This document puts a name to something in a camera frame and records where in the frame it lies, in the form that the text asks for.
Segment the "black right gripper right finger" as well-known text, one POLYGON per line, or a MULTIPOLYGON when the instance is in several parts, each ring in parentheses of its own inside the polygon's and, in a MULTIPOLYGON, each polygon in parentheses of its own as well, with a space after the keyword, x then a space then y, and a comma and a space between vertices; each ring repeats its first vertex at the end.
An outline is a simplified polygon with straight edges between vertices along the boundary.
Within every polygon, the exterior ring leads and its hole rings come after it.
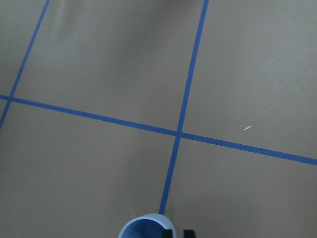
POLYGON ((196 233, 194 230, 183 230, 184 238, 196 238, 196 233))

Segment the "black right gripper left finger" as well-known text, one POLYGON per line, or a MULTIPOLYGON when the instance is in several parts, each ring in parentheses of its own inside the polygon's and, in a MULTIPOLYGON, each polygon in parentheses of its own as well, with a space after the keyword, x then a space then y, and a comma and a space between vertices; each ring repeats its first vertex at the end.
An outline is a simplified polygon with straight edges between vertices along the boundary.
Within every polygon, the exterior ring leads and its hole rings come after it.
POLYGON ((173 230, 163 229, 161 232, 161 238, 173 238, 173 230))

